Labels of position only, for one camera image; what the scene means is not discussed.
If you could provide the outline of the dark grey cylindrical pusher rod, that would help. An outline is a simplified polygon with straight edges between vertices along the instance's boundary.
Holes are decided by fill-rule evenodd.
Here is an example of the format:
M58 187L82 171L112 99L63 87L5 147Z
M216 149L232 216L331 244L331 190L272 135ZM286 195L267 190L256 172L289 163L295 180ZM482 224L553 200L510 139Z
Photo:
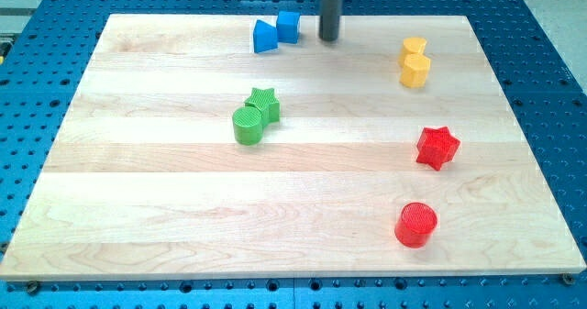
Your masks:
M338 39L342 0L321 0L319 17L319 37L326 42Z

